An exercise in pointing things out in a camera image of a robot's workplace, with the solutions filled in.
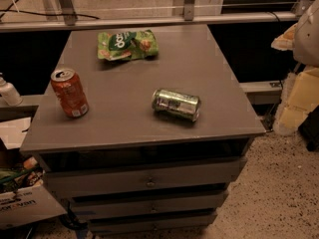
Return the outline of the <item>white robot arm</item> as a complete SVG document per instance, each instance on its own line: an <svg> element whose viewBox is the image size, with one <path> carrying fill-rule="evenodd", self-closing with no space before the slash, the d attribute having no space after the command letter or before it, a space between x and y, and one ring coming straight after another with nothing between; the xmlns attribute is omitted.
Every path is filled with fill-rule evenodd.
<svg viewBox="0 0 319 239"><path fill-rule="evenodd" d="M319 66L319 0L315 0L297 23L271 43L273 49L292 51L294 60L306 66Z"/></svg>

